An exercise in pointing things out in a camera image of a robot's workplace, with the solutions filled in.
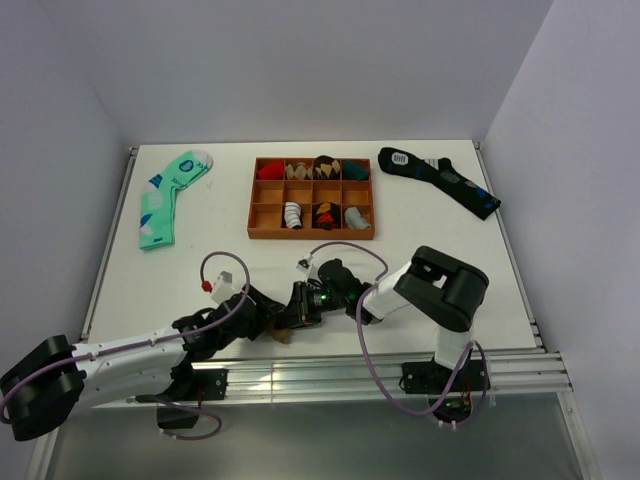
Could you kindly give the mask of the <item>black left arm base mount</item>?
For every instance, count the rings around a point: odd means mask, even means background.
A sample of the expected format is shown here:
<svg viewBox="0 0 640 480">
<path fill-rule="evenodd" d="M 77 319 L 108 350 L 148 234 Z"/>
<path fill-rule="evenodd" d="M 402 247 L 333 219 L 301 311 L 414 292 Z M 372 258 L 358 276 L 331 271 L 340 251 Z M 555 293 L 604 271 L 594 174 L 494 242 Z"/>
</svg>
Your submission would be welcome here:
<svg viewBox="0 0 640 480">
<path fill-rule="evenodd" d="M 222 429 L 221 418 L 204 409 L 206 401 L 223 400 L 227 387 L 226 369 L 212 372 L 192 371 L 176 378 L 159 394 L 135 396 L 137 403 L 155 403 L 156 423 L 162 434 L 179 440 L 201 440 L 216 435 Z M 214 429 L 209 433 L 189 436 L 199 420 L 212 420 Z"/>
</svg>

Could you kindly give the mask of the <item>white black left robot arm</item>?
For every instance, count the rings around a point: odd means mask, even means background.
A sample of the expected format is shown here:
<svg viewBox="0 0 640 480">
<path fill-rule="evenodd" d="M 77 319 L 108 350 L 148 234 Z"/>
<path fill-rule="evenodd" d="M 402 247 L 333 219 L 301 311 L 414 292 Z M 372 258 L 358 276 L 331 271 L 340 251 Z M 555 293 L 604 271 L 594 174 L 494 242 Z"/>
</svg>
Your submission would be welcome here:
<svg viewBox="0 0 640 480">
<path fill-rule="evenodd" d="M 127 397 L 184 400 L 196 389 L 194 363 L 237 339 L 257 339 L 284 308 L 251 288 L 130 339 L 72 344 L 52 336 L 2 376 L 1 420 L 24 442 L 84 408 Z"/>
</svg>

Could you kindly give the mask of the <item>orange compartment tray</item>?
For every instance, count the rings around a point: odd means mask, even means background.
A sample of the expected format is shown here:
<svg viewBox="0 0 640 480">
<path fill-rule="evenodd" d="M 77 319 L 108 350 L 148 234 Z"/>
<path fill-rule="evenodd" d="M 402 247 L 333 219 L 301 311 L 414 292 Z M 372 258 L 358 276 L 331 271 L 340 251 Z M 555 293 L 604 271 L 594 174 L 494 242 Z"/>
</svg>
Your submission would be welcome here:
<svg viewBox="0 0 640 480">
<path fill-rule="evenodd" d="M 361 158 L 336 158 L 341 163 L 339 180 L 259 180 L 256 172 L 265 163 L 305 162 L 313 167 L 316 158 L 258 157 L 254 163 L 253 184 L 247 233 L 251 239 L 270 240 L 371 240 L 375 237 L 376 222 L 373 195 L 373 173 L 371 161 Z M 343 178 L 342 163 L 354 161 L 369 170 L 367 181 L 352 181 Z M 302 228 L 292 230 L 285 227 L 283 210 L 286 202 L 296 202 L 302 208 Z M 341 227 L 335 230 L 321 230 L 312 227 L 313 207 L 322 202 L 333 202 L 341 209 Z M 350 229 L 344 220 L 348 207 L 357 207 L 370 230 Z"/>
</svg>

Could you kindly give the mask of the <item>tan brown ribbed sock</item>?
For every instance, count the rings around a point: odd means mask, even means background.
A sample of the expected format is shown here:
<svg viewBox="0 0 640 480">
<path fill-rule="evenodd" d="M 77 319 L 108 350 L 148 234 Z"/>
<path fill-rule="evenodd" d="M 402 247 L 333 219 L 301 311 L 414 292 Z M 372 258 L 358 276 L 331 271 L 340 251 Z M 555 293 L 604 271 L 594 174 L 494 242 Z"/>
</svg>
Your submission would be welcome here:
<svg viewBox="0 0 640 480">
<path fill-rule="evenodd" d="M 269 324 L 266 327 L 266 333 L 272 340 L 274 340 L 279 344 L 288 345 L 291 342 L 291 338 L 292 338 L 291 329 L 288 329 L 288 328 L 277 329 L 273 324 Z"/>
</svg>

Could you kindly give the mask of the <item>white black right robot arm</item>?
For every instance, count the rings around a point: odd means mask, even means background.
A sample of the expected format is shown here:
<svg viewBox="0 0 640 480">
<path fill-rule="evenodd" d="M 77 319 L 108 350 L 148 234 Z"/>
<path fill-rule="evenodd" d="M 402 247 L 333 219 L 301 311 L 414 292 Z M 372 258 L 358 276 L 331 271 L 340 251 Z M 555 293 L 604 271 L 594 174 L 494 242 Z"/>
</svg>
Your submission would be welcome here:
<svg viewBox="0 0 640 480">
<path fill-rule="evenodd" d="M 433 378 L 452 390 L 468 374 L 474 316 L 484 301 L 489 279 L 478 268 L 431 247 L 416 249 L 393 274 L 388 267 L 374 283 L 359 280 L 339 258 L 319 266 L 311 254 L 298 262 L 305 274 L 292 287 L 289 303 L 271 322 L 271 334 L 283 341 L 294 329 L 319 325 L 323 315 L 342 310 L 363 325 L 379 323 L 412 306 L 438 326 Z"/>
</svg>

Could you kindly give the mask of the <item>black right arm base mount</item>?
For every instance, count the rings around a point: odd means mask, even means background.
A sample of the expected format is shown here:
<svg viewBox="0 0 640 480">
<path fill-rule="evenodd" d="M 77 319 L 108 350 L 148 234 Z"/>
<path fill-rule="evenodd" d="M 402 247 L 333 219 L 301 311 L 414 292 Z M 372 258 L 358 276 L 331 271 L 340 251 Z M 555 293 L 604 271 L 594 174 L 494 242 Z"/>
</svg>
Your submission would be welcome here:
<svg viewBox="0 0 640 480">
<path fill-rule="evenodd" d="M 424 394 L 430 397 L 433 405 L 446 386 L 451 370 L 429 362 L 405 362 L 401 365 L 402 376 L 399 387 L 406 394 Z M 443 423 L 458 424 L 467 420 L 474 411 L 472 395 L 489 393 L 491 381 L 489 369 L 482 360 L 468 359 L 449 390 L 447 398 L 434 412 L 433 416 Z"/>
</svg>

